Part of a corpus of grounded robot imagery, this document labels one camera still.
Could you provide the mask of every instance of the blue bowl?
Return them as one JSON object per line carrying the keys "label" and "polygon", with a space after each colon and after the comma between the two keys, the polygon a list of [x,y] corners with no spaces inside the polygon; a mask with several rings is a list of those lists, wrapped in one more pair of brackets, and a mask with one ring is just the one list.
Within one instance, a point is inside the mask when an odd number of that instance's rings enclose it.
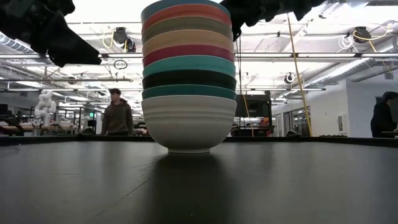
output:
{"label": "blue bowl", "polygon": [[214,7],[217,7],[218,9],[221,9],[229,17],[231,17],[231,14],[229,13],[227,8],[218,4],[217,2],[213,2],[213,1],[209,1],[209,0],[162,0],[162,1],[157,1],[153,4],[150,4],[142,11],[141,22],[145,23],[145,21],[148,20],[156,12],[159,12],[168,7],[177,6],[180,4],[206,4],[209,6],[214,6]]}
{"label": "blue bowl", "polygon": [[144,78],[149,75],[172,70],[208,70],[220,72],[235,78],[235,64],[221,57],[207,55],[184,55],[154,62],[142,72]]}
{"label": "blue bowl", "polygon": [[149,88],[142,92],[142,99],[158,96],[195,95],[217,96],[236,100],[236,93],[232,90],[208,85],[166,85]]}

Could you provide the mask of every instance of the bowl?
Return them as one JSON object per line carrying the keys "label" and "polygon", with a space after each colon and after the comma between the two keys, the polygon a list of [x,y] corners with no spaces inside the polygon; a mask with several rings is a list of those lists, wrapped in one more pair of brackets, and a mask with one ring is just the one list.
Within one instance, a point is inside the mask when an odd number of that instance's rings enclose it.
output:
{"label": "bowl", "polygon": [[163,33],[190,29],[216,32],[233,41],[232,30],[226,24],[206,17],[185,16],[165,19],[150,26],[142,33],[142,44]]}
{"label": "bowl", "polygon": [[208,70],[174,70],[159,72],[142,80],[144,90],[166,85],[208,85],[217,86],[232,91],[236,90],[236,79],[220,72]]}
{"label": "bowl", "polygon": [[235,64],[229,60],[206,55],[186,55],[171,57],[152,63],[142,72],[145,77],[159,73],[174,70],[208,70],[220,72],[232,77],[236,75]]}
{"label": "bowl", "polygon": [[204,4],[208,6],[213,6],[218,9],[221,9],[224,14],[231,17],[228,9],[224,6],[218,4],[217,2],[209,1],[209,0],[163,0],[157,1],[155,3],[147,6],[141,13],[141,22],[145,23],[151,16],[153,16],[156,12],[159,12],[163,9],[167,9],[168,7],[184,5],[184,4]]}
{"label": "bowl", "polygon": [[154,62],[162,59],[184,56],[184,55],[207,55],[221,57],[231,62],[235,62],[234,53],[221,47],[209,45],[181,45],[175,47],[167,47],[165,49],[156,50],[142,59],[144,68]]}
{"label": "bowl", "polygon": [[232,28],[231,18],[229,15],[223,13],[221,9],[204,4],[184,4],[168,7],[167,9],[156,12],[148,20],[142,22],[141,33],[144,33],[144,31],[151,25],[162,20],[187,16],[199,16],[214,19],[226,24],[229,28]]}
{"label": "bowl", "polygon": [[236,100],[235,91],[208,85],[166,85],[146,89],[142,92],[142,99],[149,99],[158,96],[215,96]]}
{"label": "bowl", "polygon": [[142,109],[149,134],[171,153],[206,153],[227,137],[236,101],[214,96],[160,96]]}
{"label": "bowl", "polygon": [[216,32],[206,30],[177,30],[151,38],[143,45],[142,53],[145,57],[155,50],[180,45],[210,45],[224,48],[230,52],[234,51],[232,40]]}

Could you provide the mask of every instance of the person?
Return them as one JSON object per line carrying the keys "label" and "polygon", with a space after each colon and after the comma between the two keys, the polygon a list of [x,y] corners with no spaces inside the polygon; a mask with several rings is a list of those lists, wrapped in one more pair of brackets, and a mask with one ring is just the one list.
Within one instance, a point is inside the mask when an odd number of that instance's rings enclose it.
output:
{"label": "person", "polygon": [[132,134],[131,107],[125,99],[120,98],[121,92],[114,88],[111,93],[111,104],[105,109],[102,120],[102,135],[128,136]]}
{"label": "person", "polygon": [[382,102],[376,103],[373,109],[373,118],[371,120],[371,131],[374,138],[394,138],[384,131],[394,131],[397,123],[393,122],[390,105],[391,102],[398,98],[396,92],[385,92]]}

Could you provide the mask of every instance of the electrical box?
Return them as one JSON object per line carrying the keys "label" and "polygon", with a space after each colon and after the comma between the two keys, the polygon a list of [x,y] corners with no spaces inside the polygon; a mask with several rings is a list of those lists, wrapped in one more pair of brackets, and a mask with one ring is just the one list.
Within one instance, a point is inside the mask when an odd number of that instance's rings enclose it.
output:
{"label": "electrical box", "polygon": [[340,134],[347,134],[347,114],[339,114],[337,115],[337,123],[338,123],[338,132]]}

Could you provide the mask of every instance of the dark hair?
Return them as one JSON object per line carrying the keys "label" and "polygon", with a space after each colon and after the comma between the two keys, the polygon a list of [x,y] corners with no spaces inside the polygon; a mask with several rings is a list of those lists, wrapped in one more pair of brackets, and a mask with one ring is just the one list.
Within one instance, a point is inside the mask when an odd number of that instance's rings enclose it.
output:
{"label": "dark hair", "polygon": [[113,93],[116,93],[116,94],[118,94],[118,95],[122,94],[122,93],[120,92],[120,89],[118,89],[118,88],[110,89],[109,92],[111,93],[111,95],[112,95]]}
{"label": "dark hair", "polygon": [[384,102],[387,102],[389,100],[394,100],[396,98],[398,98],[398,93],[396,93],[396,92],[388,91],[388,92],[385,92],[383,94],[383,101]]}

